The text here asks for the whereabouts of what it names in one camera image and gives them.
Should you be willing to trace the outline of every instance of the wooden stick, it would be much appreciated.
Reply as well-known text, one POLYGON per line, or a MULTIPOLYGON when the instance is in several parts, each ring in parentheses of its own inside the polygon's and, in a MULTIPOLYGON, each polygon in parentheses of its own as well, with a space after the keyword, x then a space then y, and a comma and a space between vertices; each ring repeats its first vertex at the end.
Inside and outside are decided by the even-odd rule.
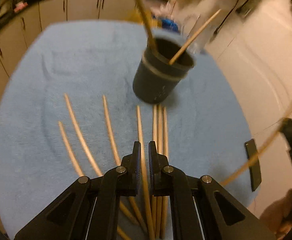
POLYGON ((155 234, 153 231, 153 220, 151 218, 150 210, 150 199, 149 199, 149 190, 148 190, 148 178, 146 171, 146 161, 145 161, 145 145, 142 131, 142 117, 141 109, 137 106, 137 128, 138 128, 138 140, 141 143, 141 170, 142 170, 142 183, 144 191, 144 201, 145 201, 145 212, 148 226, 148 233, 150 240, 155 240, 155 234))
POLYGON ((145 6, 144 6, 142 0, 135 0, 135 1, 137 3, 137 6, 138 6, 139 11, 140 11, 141 16, 142 16, 142 20, 144 22, 144 28, 145 28, 145 31, 148 35, 149 46, 150 46, 152 51, 156 52, 157 45, 156 45, 155 39, 153 38, 153 34, 151 33, 150 24, 149 24, 149 21, 148 21, 147 16, 146 16, 145 6))
MULTIPOLYGON (((73 164, 73 167, 74 167, 75 171, 77 172, 78 176, 80 176, 80 177, 84 176, 84 173, 83 173, 82 169, 80 168, 80 166, 79 166, 79 164, 78 164, 78 162, 77 162, 77 160, 75 158, 75 155, 73 153, 73 150, 71 149, 71 146, 69 144, 67 135, 66 135, 65 130, 64 130, 63 123, 61 121, 58 121, 58 125, 59 125, 59 130, 61 132, 65 147, 66 147, 66 149, 68 151, 68 155, 70 157, 70 160, 71 160, 71 162, 73 164)), ((131 238, 128 235, 126 235, 125 232, 119 226, 117 226, 117 233, 124 240, 131 240, 131 238)))
MULTIPOLYGON (((167 109, 163 108, 163 134, 164 134, 164 155, 168 158, 168 123, 167 123, 167 109)), ((168 211, 168 196, 162 197, 162 212, 161 212, 161 225, 160 235, 161 239, 165 238, 166 223, 167 223, 167 211, 168 211)))
POLYGON ((97 176, 103 176, 101 170, 99 169, 97 163, 95 162, 86 142, 85 142, 85 139, 83 137, 83 134, 79 128, 79 125, 78 125, 78 122, 76 121, 76 117, 75 117, 75 114, 74 114, 74 111, 73 111, 73 108, 70 104, 70 101, 69 101, 69 98, 68 98, 68 95, 65 93, 64 94, 64 97, 65 97, 65 102, 66 102, 66 106, 67 106, 67 109, 68 109, 68 112, 69 112, 69 116, 70 116, 70 119, 73 123, 73 126, 74 126, 74 129, 76 131, 76 134, 77 134, 77 137, 83 147, 83 150, 91 164, 91 166, 93 167, 94 171, 96 172, 97 176))
MULTIPOLYGON (((97 176, 101 177, 101 176, 103 176, 103 174, 102 174, 101 170, 99 169, 97 163, 95 162, 95 160, 94 160, 94 158, 93 158, 93 156, 92 156, 92 154, 91 154, 91 152, 90 152, 90 150, 89 150, 89 148, 88 148, 88 146, 86 144, 86 141, 85 141, 85 139, 83 137, 83 134, 82 134, 82 132, 81 132, 81 130, 79 128, 78 122, 76 120, 73 108, 72 108, 72 106, 70 104, 70 100, 68 98, 68 95, 64 94, 64 97, 65 97, 66 106, 67 106, 67 109, 68 109, 68 112, 69 112, 69 115, 70 115, 70 119, 71 119, 71 121, 73 123, 73 126, 74 126, 74 129, 76 131, 77 137, 78 137, 78 139, 79 139, 79 141, 80 141, 80 143, 81 143, 81 145, 82 145, 82 147, 84 149, 84 152, 85 152, 85 154, 86 154, 91 166, 93 167, 93 169, 96 172, 97 176)), ((128 217, 128 219, 133 224, 135 224, 135 225, 139 224, 137 219, 128 210, 128 208, 125 207, 125 205, 122 202, 119 203, 119 208, 128 217)))
POLYGON ((63 126, 63 123, 61 121, 58 121, 58 125, 59 125, 59 130, 61 132, 61 135, 62 135, 62 138, 63 138, 63 141, 64 141, 64 144, 65 144, 65 147, 66 147, 66 150, 68 151, 68 156, 70 158, 70 161, 72 162, 73 164, 73 167, 76 171, 76 173, 78 174, 78 176, 84 176, 84 173, 82 171, 82 169, 80 168, 76 158, 75 158, 75 155, 73 153, 73 150, 71 148, 71 145, 69 144, 69 141, 68 141, 68 138, 67 138, 67 135, 65 133, 65 130, 64 130, 64 126, 63 126))
MULTIPOLYGON (((153 141, 157 146, 157 105, 153 105, 153 141)), ((153 230, 156 231, 156 206, 157 206, 157 198, 155 196, 151 196, 151 217, 153 220, 153 230)))
MULTIPOLYGON (((115 142, 115 137, 114 137, 114 133, 113 133, 113 129, 111 127, 111 122, 110 122, 110 117, 109 117, 109 111, 108 111, 108 106, 107 106, 107 99, 106 96, 103 95, 103 106, 104 106, 104 114, 105 114, 105 122, 106 122, 106 127, 107 127, 107 132, 108 132, 108 137, 109 137, 109 141, 110 141, 110 145, 111 145, 111 149, 113 151, 113 155, 114 155, 114 159, 115 159, 115 163, 117 166, 121 165, 121 161, 118 155, 118 150, 117 150, 117 146, 116 146, 116 142, 115 142)), ((147 232, 147 226, 146 223, 143 219, 142 213, 140 212, 137 203, 135 201, 134 197, 128 197, 128 200, 135 212, 135 215, 142 227, 142 229, 147 232)))
POLYGON ((131 240, 131 238, 128 235, 126 235, 125 232, 119 226, 117 226, 117 234, 119 234, 119 236, 124 240, 131 240))
POLYGON ((129 211, 129 209, 121 201, 119 202, 119 209, 133 224, 139 225, 137 219, 134 217, 134 215, 129 211))
MULTIPOLYGON (((158 149, 157 152, 162 154, 162 108, 161 104, 158 105, 158 129, 157 129, 157 136, 158 136, 158 149)), ((161 204, 162 204, 162 197, 157 197, 157 205, 156 205, 156 231, 155 237, 159 238, 160 235, 160 225, 161 225, 161 204)))
POLYGON ((106 100, 106 96, 105 95, 103 95, 103 106, 104 106, 105 122, 106 122, 106 128, 107 128, 107 132, 108 132, 108 138, 109 138, 110 145, 111 145, 111 150, 113 151, 113 155, 114 155, 114 159, 115 159, 116 165, 120 166, 121 161, 120 161, 120 158, 119 158, 119 155, 118 155, 113 129, 111 128, 109 112, 108 112, 108 106, 107 106, 107 100, 106 100))
POLYGON ((181 54, 185 52, 185 50, 188 48, 188 46, 197 38, 197 36, 208 26, 209 23, 212 22, 213 19, 220 13, 221 9, 215 12, 214 15, 212 15, 194 34, 191 36, 184 45, 180 48, 180 50, 172 57, 172 59, 169 61, 169 65, 174 64, 174 62, 179 58, 181 54))
POLYGON ((292 100, 287 108, 287 110, 284 113, 284 117, 280 120, 280 124, 278 128, 266 139, 266 141, 261 145, 259 150, 255 152, 255 154, 245 163, 243 164, 238 170, 236 170, 233 174, 231 174, 227 179, 225 179, 223 182, 220 183, 220 185, 225 186, 228 183, 235 180, 239 175, 241 175, 246 169, 248 169, 250 166, 254 165, 258 157, 262 155, 262 153, 269 147, 269 145, 273 142, 273 140, 276 138, 276 136, 280 133, 280 130, 282 129, 282 126, 284 125, 285 118, 289 117, 289 115, 292 113, 292 100))

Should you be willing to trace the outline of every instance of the dark gray cup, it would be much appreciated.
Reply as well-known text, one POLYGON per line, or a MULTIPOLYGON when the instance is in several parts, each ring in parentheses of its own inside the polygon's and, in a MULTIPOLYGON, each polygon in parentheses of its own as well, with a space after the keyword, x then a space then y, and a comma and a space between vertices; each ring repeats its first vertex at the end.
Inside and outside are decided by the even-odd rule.
POLYGON ((169 65, 180 46, 165 38, 158 37, 155 41, 158 52, 154 53, 147 45, 133 81, 135 95, 150 104, 162 102, 194 66, 193 57, 186 51, 169 65))

